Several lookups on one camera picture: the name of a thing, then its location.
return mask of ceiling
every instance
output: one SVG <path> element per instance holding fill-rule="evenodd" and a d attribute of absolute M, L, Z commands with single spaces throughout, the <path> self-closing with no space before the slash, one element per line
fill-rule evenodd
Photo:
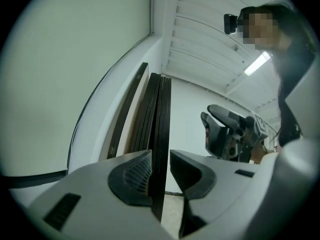
<path fill-rule="evenodd" d="M 224 14 L 287 0 L 168 0 L 162 72 L 223 95 L 280 127 L 279 79 L 271 60 L 251 76 L 244 70 L 262 53 L 224 33 Z"/>

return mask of tiled floor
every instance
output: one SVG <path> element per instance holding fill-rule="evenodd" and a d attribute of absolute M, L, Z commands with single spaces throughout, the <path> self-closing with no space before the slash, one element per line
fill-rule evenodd
<path fill-rule="evenodd" d="M 174 239 L 179 239 L 183 210 L 182 196 L 164 195 L 161 225 Z"/>

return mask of black hair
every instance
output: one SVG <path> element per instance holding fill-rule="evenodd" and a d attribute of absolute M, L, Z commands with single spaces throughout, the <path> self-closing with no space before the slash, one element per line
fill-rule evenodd
<path fill-rule="evenodd" d="M 249 14 L 260 13 L 272 15 L 272 20 L 278 25 L 278 28 L 283 31 L 287 36 L 292 38 L 292 44 L 300 45 L 305 48 L 308 47 L 311 54 L 316 52 L 315 46 L 308 32 L 306 31 L 302 16 L 292 10 L 284 3 L 276 4 L 264 4 L 258 7 L 246 7 L 243 8 L 238 17 L 238 24 L 246 24 L 246 20 L 249 19 Z M 243 37 L 249 37 L 248 32 L 243 32 Z M 278 105 L 280 110 L 281 125 L 280 130 L 276 136 L 278 136 L 279 144 L 283 147 L 286 143 L 298 139 L 301 135 L 298 123 L 288 107 L 285 99 L 298 84 L 300 79 L 309 69 L 308 63 L 301 63 L 299 66 L 295 66 L 293 70 L 292 61 L 290 58 L 286 58 L 283 54 L 272 48 L 260 48 L 260 50 L 270 53 L 274 68 L 280 78 L 280 86 L 278 90 Z"/>

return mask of black camera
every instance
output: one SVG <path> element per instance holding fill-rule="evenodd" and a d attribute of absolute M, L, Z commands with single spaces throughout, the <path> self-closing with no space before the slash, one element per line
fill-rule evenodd
<path fill-rule="evenodd" d="M 232 14 L 225 14 L 224 18 L 224 33 L 227 35 L 234 34 L 237 29 L 238 17 Z"/>

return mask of fluorescent light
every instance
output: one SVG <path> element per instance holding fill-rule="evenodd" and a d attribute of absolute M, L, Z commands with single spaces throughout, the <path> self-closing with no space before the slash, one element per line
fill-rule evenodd
<path fill-rule="evenodd" d="M 263 52 L 248 68 L 244 71 L 247 76 L 250 76 L 258 68 L 260 68 L 267 60 L 270 59 L 270 56 L 267 52 Z"/>

